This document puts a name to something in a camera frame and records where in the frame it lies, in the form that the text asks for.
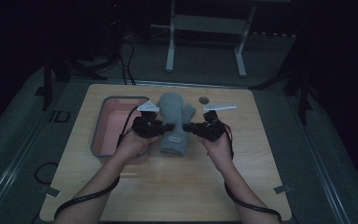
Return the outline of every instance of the black controller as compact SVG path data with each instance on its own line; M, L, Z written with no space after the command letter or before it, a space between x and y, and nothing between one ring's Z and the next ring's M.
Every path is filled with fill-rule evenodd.
M214 142L226 131L225 124L219 120L214 110L203 114L203 117L205 122L183 124L183 130Z
M151 138L173 131L174 124L162 124L156 119L157 113L141 111L141 117L136 117L132 123L132 129L141 137Z

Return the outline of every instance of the pink container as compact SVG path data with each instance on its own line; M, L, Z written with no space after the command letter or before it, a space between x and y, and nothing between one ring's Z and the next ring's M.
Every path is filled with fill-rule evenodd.
M118 137L123 131L131 110L148 100L147 97L143 96L111 96L103 101L91 143L91 152L101 163L105 163L116 151ZM141 112L134 110L126 131L131 127L133 120L139 116L141 116ZM147 149L138 157L130 160L129 164L142 164L146 161L146 158Z

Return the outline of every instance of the wooden board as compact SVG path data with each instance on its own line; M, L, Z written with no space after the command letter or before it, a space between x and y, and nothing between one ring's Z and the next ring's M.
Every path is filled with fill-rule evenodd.
M92 136L103 100L108 96L146 96L155 104L161 94L176 91L197 108L192 122L203 122L201 96L210 105L237 105L217 111L233 133L234 163L255 193L282 219L291 217L269 141L250 91L194 87L120 86L89 87L74 129L63 152L51 186L58 198L47 196L40 217L52 220L56 209L70 200L97 172L101 163L90 152ZM184 157L159 152L154 142L147 161L128 165L113 190L101 220L110 221L233 221L239 220L233 202L224 190L223 178L206 155L196 135L190 136Z

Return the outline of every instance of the white stand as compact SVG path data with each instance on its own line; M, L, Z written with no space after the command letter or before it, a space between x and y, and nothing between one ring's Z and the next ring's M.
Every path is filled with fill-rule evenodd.
M255 7L252 7L248 20L179 15L175 14L175 1L172 0L170 46L168 48L167 65L165 67L166 71L171 72L173 70L173 60L175 55L175 30L190 30L242 35L241 42L234 49L234 53L237 61L239 76L246 77L242 51L245 45L246 37L249 34L249 28L254 15Z

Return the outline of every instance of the person's right hand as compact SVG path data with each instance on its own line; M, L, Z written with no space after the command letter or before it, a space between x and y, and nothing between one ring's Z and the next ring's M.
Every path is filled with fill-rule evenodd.
M215 142L211 142L205 138L200 140L208 151L207 155L211 158L214 166L220 172L224 172L227 168L233 165L228 141L229 139L225 133L223 133Z
M121 140L114 156L127 162L128 160L135 158L139 153L143 152L148 144L156 141L157 139L158 136L143 138L136 132L130 131Z

